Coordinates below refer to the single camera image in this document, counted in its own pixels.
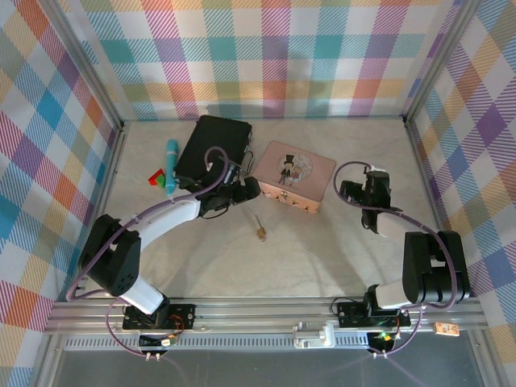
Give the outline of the teal pen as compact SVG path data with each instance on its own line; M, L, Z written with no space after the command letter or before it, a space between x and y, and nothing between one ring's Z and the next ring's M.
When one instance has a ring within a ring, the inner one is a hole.
M170 197L176 189L175 168L179 156L179 146L175 139L169 139L166 145L166 174L165 189L166 194Z

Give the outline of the slotted metal strip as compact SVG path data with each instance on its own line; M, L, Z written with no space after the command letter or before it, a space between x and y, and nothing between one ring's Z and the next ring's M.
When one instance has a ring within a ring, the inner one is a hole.
M394 349L396 343L385 343L378 339L376 333L371 335L366 332L339 332L335 335L336 345L333 348L338 349L371 349L377 347L381 352L388 352ZM289 350L296 349L293 346L292 335L267 334L267 335L184 335L177 340L177 344L171 347L162 347L161 341L151 339L146 341L142 337L132 336L122 338L124 345L146 352L166 352L173 350L194 350L194 349L214 349L214 350L265 350L280 349Z

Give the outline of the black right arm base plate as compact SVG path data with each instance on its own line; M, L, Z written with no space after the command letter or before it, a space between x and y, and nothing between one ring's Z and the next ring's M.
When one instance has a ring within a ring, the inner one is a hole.
M339 302L337 315L340 328L410 327L411 320L399 309L374 310L366 302Z

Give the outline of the silver metal bracket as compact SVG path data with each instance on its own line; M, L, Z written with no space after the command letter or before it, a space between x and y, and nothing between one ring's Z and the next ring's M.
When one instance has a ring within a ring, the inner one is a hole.
M335 345L331 322L299 322L293 326L293 346L296 349L333 348Z

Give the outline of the long aluminium mounting rail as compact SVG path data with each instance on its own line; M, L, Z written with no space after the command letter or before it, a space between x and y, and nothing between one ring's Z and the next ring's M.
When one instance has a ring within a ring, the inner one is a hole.
M110 298L90 298L77 302L58 302L52 308L44 333L105 334L105 314ZM339 330L335 316L337 304L328 297L258 297L258 298L174 298L172 304L194 304L191 334L292 333L299 323L332 323ZM487 319L480 302L469 298L449 310L426 308L420 331L432 331L436 322L456 323L461 330L485 329Z

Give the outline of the black carrying case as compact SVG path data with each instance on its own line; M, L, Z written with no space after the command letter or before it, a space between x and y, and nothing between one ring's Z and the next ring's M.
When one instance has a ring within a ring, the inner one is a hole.
M179 188L195 192L214 183L224 167L220 151L212 151L207 161L205 154L209 148L220 147L227 158L235 164L242 164L246 147L250 144L252 125L243 121L202 115L196 122L188 142L182 149L175 168Z

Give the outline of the pink tin box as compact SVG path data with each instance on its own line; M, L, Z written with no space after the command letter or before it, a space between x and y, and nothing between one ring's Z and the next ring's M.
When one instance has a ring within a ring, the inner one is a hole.
M317 214L334 169L329 158L272 141L253 176L265 197Z

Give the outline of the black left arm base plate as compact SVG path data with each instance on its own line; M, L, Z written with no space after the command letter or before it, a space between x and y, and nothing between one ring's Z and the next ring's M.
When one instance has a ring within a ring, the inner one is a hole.
M154 313L145 314L134 306L123 309L123 329L129 330L191 330L195 320L194 304L166 304Z

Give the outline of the aluminium corner post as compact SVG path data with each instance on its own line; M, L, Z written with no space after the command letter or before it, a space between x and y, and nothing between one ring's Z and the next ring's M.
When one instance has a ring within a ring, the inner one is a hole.
M422 78L414 98L407 112L402 116L406 130L410 129L418 112L423 108L425 101L431 94L431 89L437 82L439 75L450 60L456 46L460 42L465 30L470 24L483 0L462 0L455 18L451 21L447 33L436 48L436 54L429 65L427 73Z
M57 0L38 0L39 5L47 15L50 23L56 29L57 35L61 38L69 55L77 66L79 73L85 78L85 82L91 88L93 95L98 100L99 106L106 113L107 117L115 125L117 131L123 131L124 120L116 110L114 103L108 95L106 87L98 76L93 64L86 55L79 39L65 13L62 11Z

